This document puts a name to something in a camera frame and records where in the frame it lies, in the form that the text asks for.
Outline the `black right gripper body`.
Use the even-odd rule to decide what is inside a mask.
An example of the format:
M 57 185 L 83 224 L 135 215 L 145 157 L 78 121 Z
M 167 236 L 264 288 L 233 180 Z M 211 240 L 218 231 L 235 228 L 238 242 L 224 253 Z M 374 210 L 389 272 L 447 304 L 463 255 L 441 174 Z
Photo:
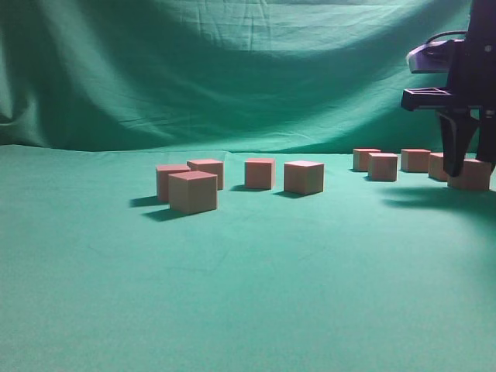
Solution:
M 495 38 L 468 36 L 455 52 L 442 87 L 406 88 L 401 107 L 480 109 L 495 104 Z

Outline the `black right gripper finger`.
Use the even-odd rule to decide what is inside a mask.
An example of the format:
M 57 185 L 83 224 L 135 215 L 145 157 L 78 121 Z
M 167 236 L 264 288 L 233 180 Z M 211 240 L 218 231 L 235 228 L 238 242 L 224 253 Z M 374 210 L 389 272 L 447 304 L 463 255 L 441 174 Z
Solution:
M 436 114 L 443 143 L 443 170 L 450 177 L 458 177 L 478 121 L 467 110 L 444 110 Z
M 480 110 L 476 159 L 483 162 L 495 162 L 495 108 Z

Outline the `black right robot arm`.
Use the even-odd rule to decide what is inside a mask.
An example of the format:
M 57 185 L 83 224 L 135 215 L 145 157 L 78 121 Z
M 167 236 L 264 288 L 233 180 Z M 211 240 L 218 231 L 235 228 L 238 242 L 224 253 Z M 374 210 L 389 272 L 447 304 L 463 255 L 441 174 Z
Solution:
M 474 1 L 466 30 L 439 33 L 406 57 L 413 74 L 448 74 L 440 88 L 407 88 L 401 107 L 434 110 L 443 143 L 443 169 L 457 177 L 475 134 L 476 158 L 495 165 L 495 3 Z

